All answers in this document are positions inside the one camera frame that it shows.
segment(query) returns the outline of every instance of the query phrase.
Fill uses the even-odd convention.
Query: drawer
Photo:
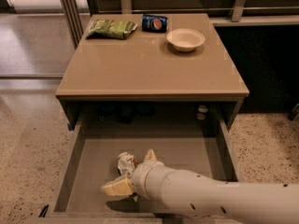
[[[125,104],[137,110],[130,123],[121,122],[113,112],[103,117],[103,105],[107,103],[84,106],[53,203],[42,223],[163,223],[157,218],[162,215],[159,207],[150,201],[108,197],[101,192],[103,184],[119,176],[117,157],[124,151],[143,161],[152,148],[157,159],[171,168],[218,180],[242,179],[217,103],[207,104],[206,118],[201,120],[197,103]],[[121,104],[108,105],[114,109]],[[140,107],[150,108],[150,114],[138,112]]]

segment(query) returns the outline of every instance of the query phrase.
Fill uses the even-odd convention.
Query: can
[[[168,18],[164,16],[143,15],[142,30],[148,32],[165,33],[168,30]]]

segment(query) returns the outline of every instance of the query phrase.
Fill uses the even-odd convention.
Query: green chip bag
[[[96,20],[90,26],[86,38],[107,36],[117,39],[126,39],[137,26],[138,25],[132,21]]]

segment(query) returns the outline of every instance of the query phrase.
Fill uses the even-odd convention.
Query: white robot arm
[[[132,156],[121,178],[102,187],[107,195],[137,193],[175,214],[219,215],[243,223],[299,223],[299,185],[222,182],[164,166],[152,150],[144,162]]]

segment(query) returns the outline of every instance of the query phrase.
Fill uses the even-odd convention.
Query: bowl
[[[166,39],[181,52],[191,52],[205,42],[205,37],[200,32],[184,28],[169,32]]]

